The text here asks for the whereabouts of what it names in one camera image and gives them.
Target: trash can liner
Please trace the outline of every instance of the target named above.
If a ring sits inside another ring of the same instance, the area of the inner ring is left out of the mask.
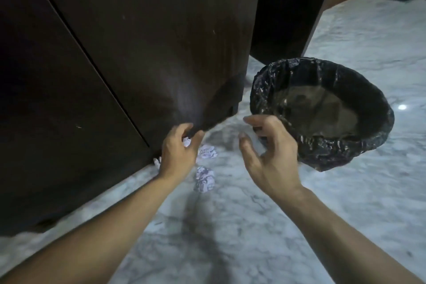
[[[274,100],[280,91],[303,86],[321,87],[337,96],[357,114],[356,132],[335,137],[301,134],[286,119],[285,102],[280,108]],[[384,94],[363,75],[331,61],[306,57],[280,60],[263,67],[254,77],[250,111],[278,116],[298,143],[299,161],[318,171],[345,165],[381,146],[394,124],[394,113]],[[261,137],[261,142],[267,145],[265,137]]]

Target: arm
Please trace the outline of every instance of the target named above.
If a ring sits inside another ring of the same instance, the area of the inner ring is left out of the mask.
[[[274,116],[250,116],[269,148],[259,157],[240,136],[246,168],[256,185],[296,224],[337,284],[421,284],[419,278],[337,216],[300,182],[297,143]]]
[[[0,283],[107,283],[165,198],[194,166],[204,133],[196,133],[185,148],[182,136],[191,127],[183,124],[170,131],[156,178],[25,260]]]

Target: marble floor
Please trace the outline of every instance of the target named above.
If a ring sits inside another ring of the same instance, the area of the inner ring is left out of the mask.
[[[426,281],[426,1],[350,0],[326,11],[306,56],[351,67],[376,84],[395,110],[389,140],[350,164],[303,184],[351,225]],[[262,65],[250,58],[248,85]],[[332,283],[294,224],[253,184],[237,134],[250,128],[250,89],[236,116],[208,132],[218,157],[211,192],[193,175],[161,206],[112,284]],[[0,274],[125,197],[155,174],[149,166],[75,211],[50,231],[0,238]]]

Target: person's left hand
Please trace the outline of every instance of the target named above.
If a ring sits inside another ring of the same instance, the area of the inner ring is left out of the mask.
[[[204,138],[204,131],[198,131],[191,139],[191,144],[185,147],[182,137],[193,127],[185,123],[172,128],[163,141],[162,160],[159,176],[173,178],[179,183],[185,179],[195,165],[198,148]]]

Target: black trash bin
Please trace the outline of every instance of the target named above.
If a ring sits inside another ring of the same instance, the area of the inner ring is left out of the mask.
[[[318,171],[342,166],[382,145],[394,124],[384,94],[363,75],[314,58],[280,60],[254,77],[252,114],[280,118],[299,161]],[[266,146],[266,138],[261,137]]]

